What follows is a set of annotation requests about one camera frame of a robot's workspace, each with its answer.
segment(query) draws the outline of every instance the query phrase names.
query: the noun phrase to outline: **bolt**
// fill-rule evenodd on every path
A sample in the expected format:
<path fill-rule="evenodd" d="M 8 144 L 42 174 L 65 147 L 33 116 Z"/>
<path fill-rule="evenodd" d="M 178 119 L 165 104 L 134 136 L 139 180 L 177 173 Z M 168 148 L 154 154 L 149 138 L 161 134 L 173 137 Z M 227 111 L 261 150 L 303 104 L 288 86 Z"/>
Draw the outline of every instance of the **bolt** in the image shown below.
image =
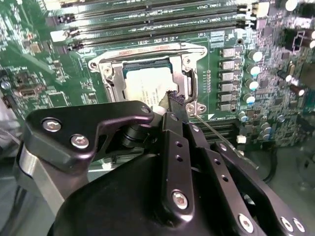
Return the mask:
<path fill-rule="evenodd" d="M 9 81 L 3 81 L 1 83 L 1 88 L 3 88 L 3 89 L 10 89 L 11 88 L 10 82 Z"/>
<path fill-rule="evenodd" d="M 194 129 L 194 131 L 199 132 L 199 128 L 196 125 L 192 125 L 192 128 Z"/>
<path fill-rule="evenodd" d="M 293 218 L 293 222 L 295 223 L 296 227 L 299 229 L 301 232 L 305 232 L 304 226 L 295 218 Z"/>
<path fill-rule="evenodd" d="M 282 221 L 284 227 L 285 227 L 288 231 L 293 232 L 293 226 L 290 224 L 290 222 L 288 222 L 287 219 L 285 219 L 284 217 L 281 217 L 281 221 Z"/>
<path fill-rule="evenodd" d="M 142 106 L 142 107 L 141 107 L 141 110 L 142 110 L 144 113 L 147 113 L 147 114 L 151 112 L 150 109 L 147 108 L 147 107 L 145 107 L 145 106 Z"/>
<path fill-rule="evenodd" d="M 111 75 L 112 75 L 112 72 L 113 72 L 113 69 L 112 69 L 111 67 L 106 67 L 106 68 L 104 68 L 104 75 L 105 75 L 106 77 L 111 76 Z"/>
<path fill-rule="evenodd" d="M 254 232 L 254 226 L 252 222 L 245 215 L 239 214 L 238 220 L 242 227 L 244 228 L 244 230 L 246 230 L 250 234 Z"/>
<path fill-rule="evenodd" d="M 226 151 L 226 146 L 224 146 L 223 144 L 220 144 L 220 148 L 223 150 L 223 151 Z"/>
<path fill-rule="evenodd" d="M 171 114 L 171 118 L 175 121 L 178 121 L 178 118 L 174 114 Z"/>
<path fill-rule="evenodd" d="M 181 192 L 176 191 L 173 193 L 173 201 L 179 209 L 184 210 L 188 207 L 187 198 Z"/>
<path fill-rule="evenodd" d="M 97 64 L 96 64 L 95 62 L 92 62 L 92 63 L 90 64 L 90 67 L 91 67 L 92 69 L 95 69 L 95 68 L 97 68 Z"/>
<path fill-rule="evenodd" d="M 61 129 L 61 124 L 54 119 L 47 119 L 43 122 L 43 128 L 49 132 L 57 132 Z"/>
<path fill-rule="evenodd" d="M 89 140 L 81 134 L 75 134 L 71 137 L 71 144 L 76 148 L 85 149 L 89 146 Z"/>

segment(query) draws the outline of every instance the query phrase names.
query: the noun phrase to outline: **dimm slot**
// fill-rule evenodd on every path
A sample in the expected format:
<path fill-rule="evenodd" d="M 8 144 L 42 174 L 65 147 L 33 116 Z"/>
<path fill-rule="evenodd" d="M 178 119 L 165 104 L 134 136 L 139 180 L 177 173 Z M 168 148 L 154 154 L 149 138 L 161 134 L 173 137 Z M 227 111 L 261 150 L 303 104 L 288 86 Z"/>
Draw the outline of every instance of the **dimm slot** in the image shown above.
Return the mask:
<path fill-rule="evenodd" d="M 205 15 L 205 16 L 198 16 L 198 17 L 189 17 L 183 18 L 179 20 L 171 20 L 171 21 L 161 21 L 161 22 L 153 22 L 150 24 L 140 24 L 132 27 L 115 27 L 115 29 L 111 28 L 86 28 L 86 31 L 78 32 L 73 35 L 72 38 L 74 39 L 95 39 L 96 37 L 109 37 L 112 35 L 117 36 L 118 34 L 132 34 L 132 33 L 142 33 L 142 32 L 149 32 L 152 30 L 157 30 L 156 28 L 168 27 L 186 27 L 187 24 L 215 24 L 212 20 L 216 20 L 220 18 L 220 22 L 223 21 L 231 21 L 236 18 L 236 13 L 227 13 L 227 14 L 220 14 L 220 15 Z"/>
<path fill-rule="evenodd" d="M 95 40 L 87 40 L 87 41 L 79 41 L 70 43 L 68 45 L 68 50 L 78 50 L 85 47 L 95 47 L 95 46 L 101 46 L 104 44 L 111 44 L 111 43 L 125 43 L 130 42 L 131 40 L 150 40 L 158 37 L 167 37 L 167 36 L 182 36 L 187 33 L 198 33 L 200 31 L 211 31 L 211 30 L 227 30 L 227 29 L 235 29 L 237 28 L 237 21 L 229 21 L 229 22 L 219 22 L 214 23 L 211 26 L 192 26 L 192 27 L 185 27 L 180 29 L 172 29 L 172 30 L 156 30 L 156 31 L 150 31 L 149 33 L 137 33 L 137 34 L 131 34 L 128 35 L 128 39 L 126 39 L 125 35 L 118 35 L 118 36 L 111 36 L 107 38 L 99 38 Z"/>

